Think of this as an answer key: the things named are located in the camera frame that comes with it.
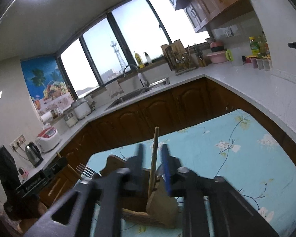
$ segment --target black bowl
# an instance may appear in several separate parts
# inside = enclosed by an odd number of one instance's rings
[[[224,50],[224,46],[216,46],[211,48],[212,52],[220,52]]]

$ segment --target ceiling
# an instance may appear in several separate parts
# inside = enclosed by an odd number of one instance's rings
[[[0,23],[0,61],[55,53],[106,9],[124,0],[16,0]]]

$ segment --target stainless steel sink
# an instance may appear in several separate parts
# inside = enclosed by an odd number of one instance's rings
[[[152,89],[155,89],[157,87],[160,87],[160,86],[164,86],[164,85],[168,85],[170,82],[169,82],[169,77],[167,78],[164,78],[164,79],[161,79],[157,82],[154,82],[152,84],[150,84],[148,87],[143,87],[143,88],[140,88],[140,89],[137,89],[133,92],[130,92],[122,97],[119,97],[117,98],[114,102],[111,103],[110,106],[108,106],[105,110],[108,110],[110,108],[113,108],[114,106],[118,105],[118,104],[121,104],[125,101],[128,101],[144,92],[147,92],[147,91],[150,91]]]

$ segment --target electric kettle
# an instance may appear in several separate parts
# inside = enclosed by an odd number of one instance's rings
[[[30,142],[28,145],[26,145],[24,151],[34,167],[38,167],[39,164],[41,164],[44,160],[38,147],[33,142]]]

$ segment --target window frame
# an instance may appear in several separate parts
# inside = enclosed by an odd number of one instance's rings
[[[89,23],[88,23],[88,24],[87,24],[87,25],[86,25],[86,26],[85,26],[85,27],[79,32],[79,34],[76,33],[73,37],[71,37],[71,38],[69,39],[70,41],[67,41],[67,42],[66,42],[66,43],[65,43],[65,44],[64,44],[64,45],[63,45],[63,46],[62,46],[62,47],[61,47],[61,48],[60,48],[60,49],[54,54],[55,59],[56,59],[56,61],[57,61],[57,64],[58,64],[58,66],[59,66],[60,72],[61,72],[61,74],[62,74],[62,76],[63,76],[63,78],[64,78],[64,80],[65,80],[65,82],[66,82],[66,84],[67,84],[67,86],[68,86],[68,88],[69,88],[69,91],[70,91],[70,93],[71,93],[71,96],[73,97],[74,100],[77,100],[77,99],[78,99],[78,95],[76,94],[76,91],[73,89],[72,84],[71,84],[71,81],[70,81],[70,79],[69,79],[69,77],[68,77],[68,75],[67,75],[67,73],[66,73],[66,70],[65,70],[64,64],[63,64],[63,62],[62,62],[62,60],[61,60],[61,54],[62,54],[62,53],[63,53],[63,52],[64,52],[64,51],[65,51],[65,50],[66,50],[66,49],[67,49],[67,48],[73,43],[73,42],[75,42],[77,39],[79,39],[79,42],[80,42],[80,44],[81,44],[81,46],[82,46],[82,49],[83,49],[83,51],[84,51],[84,54],[85,54],[85,56],[86,56],[86,58],[87,58],[87,60],[88,60],[88,62],[89,62],[89,65],[90,65],[90,67],[91,67],[91,69],[92,69],[92,72],[93,72],[93,74],[94,74],[94,76],[95,76],[95,78],[96,78],[96,80],[97,80],[97,82],[98,82],[98,84],[99,84],[99,87],[98,87],[97,89],[93,90],[92,92],[88,93],[87,95],[90,95],[90,94],[92,94],[92,93],[94,93],[94,92],[96,92],[96,91],[98,91],[98,90],[100,90],[100,89],[103,89],[107,84],[110,84],[110,83],[112,83],[112,82],[114,82],[114,81],[116,81],[116,80],[118,80],[118,79],[124,77],[124,75],[121,74],[121,75],[119,75],[118,77],[116,77],[116,78],[114,78],[114,79],[112,79],[112,80],[110,80],[110,81],[104,83],[103,80],[102,80],[102,78],[101,78],[101,76],[100,76],[100,74],[99,74],[99,71],[98,71],[98,69],[97,69],[97,67],[96,67],[96,64],[94,63],[94,61],[93,61],[93,59],[92,59],[92,56],[91,56],[90,51],[89,51],[89,49],[88,49],[88,47],[87,47],[87,44],[86,44],[86,42],[85,42],[85,40],[84,40],[83,34],[85,34],[90,28],[92,28],[93,26],[95,26],[95,25],[96,25],[97,23],[99,23],[101,20],[103,20],[103,19],[106,18],[107,21],[109,22],[109,25],[110,25],[110,27],[111,27],[111,29],[112,29],[112,31],[113,31],[113,33],[114,33],[116,39],[117,39],[117,42],[118,42],[118,44],[119,44],[119,46],[120,46],[120,48],[121,48],[121,50],[122,50],[122,52],[123,52],[123,54],[124,54],[126,60],[127,60],[128,65],[129,65],[129,64],[134,64],[134,65],[136,65],[136,61],[135,61],[135,59],[134,59],[134,57],[133,57],[133,55],[132,55],[132,53],[131,53],[131,51],[130,51],[130,49],[129,49],[129,47],[128,47],[126,41],[125,41],[125,38],[124,38],[124,36],[123,36],[123,34],[122,34],[122,32],[121,32],[119,26],[118,26],[118,24],[117,24],[117,22],[116,22],[116,20],[115,20],[115,18],[114,18],[114,16],[113,16],[113,14],[112,14],[112,11],[113,11],[115,8],[118,8],[119,6],[121,6],[121,5],[125,4],[125,3],[128,3],[129,1],[132,1],[132,0],[125,0],[125,1],[123,1],[122,3],[119,3],[119,4],[115,5],[115,6],[113,6],[112,8],[106,10],[105,13],[102,13],[101,15],[99,15],[98,17],[96,17],[92,22],[89,22]],[[169,44],[172,44],[173,42],[172,42],[172,40],[171,40],[171,38],[170,38],[170,36],[169,36],[167,30],[166,30],[165,26],[163,25],[161,19],[159,18],[157,12],[155,11],[154,7],[152,6],[151,2],[150,2],[149,0],[146,0],[146,2],[148,3],[149,7],[151,8],[151,10],[152,10],[153,14],[155,15],[156,19],[158,20],[158,22],[159,22],[159,27],[163,30],[163,33],[165,34],[166,39],[168,40]],[[206,31],[208,32],[209,36],[212,37],[213,34],[212,34],[211,29],[209,29],[208,27],[205,27],[205,29],[206,29]],[[206,44],[206,42],[199,43],[199,44],[197,44],[197,45],[200,46],[200,45],[205,45],[205,44]],[[161,57],[158,57],[158,58],[153,59],[153,60],[152,60],[152,63],[157,62],[157,61],[161,61],[161,60],[164,60],[164,56],[161,56]],[[134,73],[134,72],[135,72],[135,70],[134,70],[133,68],[130,68],[130,70],[129,70],[128,72],[125,73],[125,76],[127,76],[127,75],[129,75],[129,74],[132,74],[132,73]]]

